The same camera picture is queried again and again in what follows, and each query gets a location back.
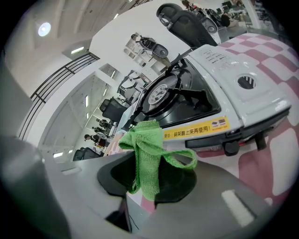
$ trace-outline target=green microfiber cloth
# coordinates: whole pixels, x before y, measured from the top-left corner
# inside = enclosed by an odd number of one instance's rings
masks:
[[[170,165],[181,169],[193,169],[197,160],[192,150],[165,151],[163,149],[163,132],[159,123],[155,120],[143,121],[131,128],[119,141],[122,149],[135,150],[136,172],[129,193],[134,194],[140,188],[146,199],[155,200],[159,193],[159,164],[161,156]],[[177,161],[172,154],[181,154],[192,158],[192,161],[184,165]]]

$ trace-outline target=black railing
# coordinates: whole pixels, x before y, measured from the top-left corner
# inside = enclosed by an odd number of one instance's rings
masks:
[[[28,130],[31,128],[38,113],[47,103],[49,98],[54,94],[54,92],[81,69],[97,60],[99,60],[99,58],[89,52],[55,71],[37,88],[37,90],[30,97],[33,101],[33,104],[20,128],[20,139],[24,140],[25,136],[27,136]]]

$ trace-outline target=portable gas stove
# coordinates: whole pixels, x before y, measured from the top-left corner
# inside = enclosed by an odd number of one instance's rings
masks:
[[[235,155],[240,145],[265,136],[291,105],[276,84],[254,64],[204,45],[170,68],[141,93],[124,126],[157,120],[164,142],[185,141],[186,148],[219,149]]]

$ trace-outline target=pink checkered tablecloth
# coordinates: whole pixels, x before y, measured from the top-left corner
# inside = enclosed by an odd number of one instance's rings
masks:
[[[226,157],[223,151],[197,152],[198,160],[224,168],[269,204],[287,196],[299,169],[299,57],[286,44],[264,36],[246,33],[217,46],[251,61],[285,92],[292,104],[290,114],[266,138],[267,148],[257,151],[256,144],[242,146],[237,155]],[[118,140],[109,155],[122,152]],[[139,191],[128,194],[148,212],[154,204]]]

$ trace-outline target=yellow warning label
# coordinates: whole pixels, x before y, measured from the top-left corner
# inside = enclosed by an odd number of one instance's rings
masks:
[[[201,136],[215,132],[225,131],[230,128],[226,116],[200,122],[193,125],[164,130],[164,140],[181,139],[192,136]]]

